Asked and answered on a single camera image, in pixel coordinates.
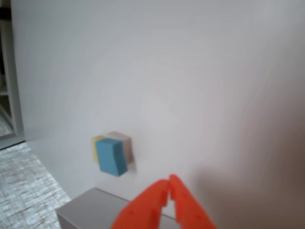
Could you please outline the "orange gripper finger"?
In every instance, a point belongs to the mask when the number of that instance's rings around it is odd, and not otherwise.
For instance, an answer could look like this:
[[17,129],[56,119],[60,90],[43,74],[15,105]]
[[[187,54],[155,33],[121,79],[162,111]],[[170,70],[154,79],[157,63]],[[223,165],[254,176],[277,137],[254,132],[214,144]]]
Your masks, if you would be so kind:
[[157,229],[162,208],[167,206],[168,193],[168,180],[153,183],[120,211],[111,228]]
[[182,229],[215,229],[204,209],[177,175],[170,175],[170,198],[174,201],[176,222]]

